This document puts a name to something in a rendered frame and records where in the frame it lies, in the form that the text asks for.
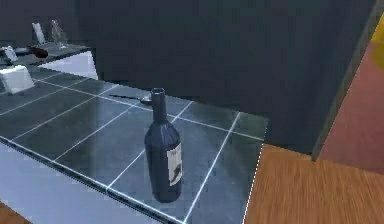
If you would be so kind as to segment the dark blue wine bottle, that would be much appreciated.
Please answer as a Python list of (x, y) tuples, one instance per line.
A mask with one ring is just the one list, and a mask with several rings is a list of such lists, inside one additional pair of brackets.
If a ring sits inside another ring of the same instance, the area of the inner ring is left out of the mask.
[(151, 189), (157, 201), (171, 203), (181, 195), (181, 140), (167, 117), (165, 90), (153, 88), (150, 93), (153, 121), (144, 143)]

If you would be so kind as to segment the dark tiled kitchen counter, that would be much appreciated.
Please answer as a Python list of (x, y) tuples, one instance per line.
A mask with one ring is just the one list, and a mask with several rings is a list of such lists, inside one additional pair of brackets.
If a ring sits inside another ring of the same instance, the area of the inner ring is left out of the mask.
[(99, 81), (85, 70), (54, 70), (84, 46), (20, 56), (35, 85), (19, 94), (0, 86), (0, 142), (130, 205), (163, 224), (243, 224), (268, 121), (266, 118), (167, 97), (181, 137), (182, 193), (173, 203), (152, 195), (144, 136), (152, 111), (144, 91)]

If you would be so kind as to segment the clear glass bottle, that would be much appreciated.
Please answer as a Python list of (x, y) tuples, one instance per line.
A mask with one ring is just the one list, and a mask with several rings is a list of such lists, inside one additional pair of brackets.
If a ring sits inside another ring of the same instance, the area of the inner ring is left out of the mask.
[(65, 32), (60, 28), (56, 20), (51, 21), (52, 24), (52, 38), (59, 49), (67, 47), (67, 37)]

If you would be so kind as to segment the white upright card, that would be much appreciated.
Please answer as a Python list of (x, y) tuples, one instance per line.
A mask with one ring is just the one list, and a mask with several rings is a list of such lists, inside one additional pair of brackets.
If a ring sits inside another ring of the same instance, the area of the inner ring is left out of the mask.
[(40, 44), (44, 44), (46, 42), (44, 33), (42, 31), (41, 25), (39, 23), (33, 23), (32, 27), (35, 31), (36, 38)]

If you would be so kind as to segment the white box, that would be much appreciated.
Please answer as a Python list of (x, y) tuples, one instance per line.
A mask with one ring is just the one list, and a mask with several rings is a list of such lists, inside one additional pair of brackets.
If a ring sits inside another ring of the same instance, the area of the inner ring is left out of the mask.
[(22, 92), (34, 87), (34, 81), (28, 69), (22, 65), (0, 70), (0, 80), (6, 91), (10, 94)]

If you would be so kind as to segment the small white shaker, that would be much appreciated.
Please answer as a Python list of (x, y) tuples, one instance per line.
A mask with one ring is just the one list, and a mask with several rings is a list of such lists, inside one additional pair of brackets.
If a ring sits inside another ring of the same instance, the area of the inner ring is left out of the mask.
[(12, 46), (7, 46), (7, 47), (4, 47), (4, 51), (5, 51), (5, 54), (6, 56), (12, 61), (17, 61), (18, 60), (18, 57), (13, 49)]

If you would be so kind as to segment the black handled spoon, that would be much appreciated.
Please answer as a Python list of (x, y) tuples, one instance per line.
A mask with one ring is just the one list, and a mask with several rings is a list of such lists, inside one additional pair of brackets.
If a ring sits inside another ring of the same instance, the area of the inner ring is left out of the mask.
[(149, 97), (134, 97), (134, 96), (123, 96), (123, 95), (115, 95), (110, 94), (111, 97), (117, 97), (117, 98), (124, 98), (124, 99), (132, 99), (132, 100), (138, 100), (142, 104), (151, 104), (152, 100)]

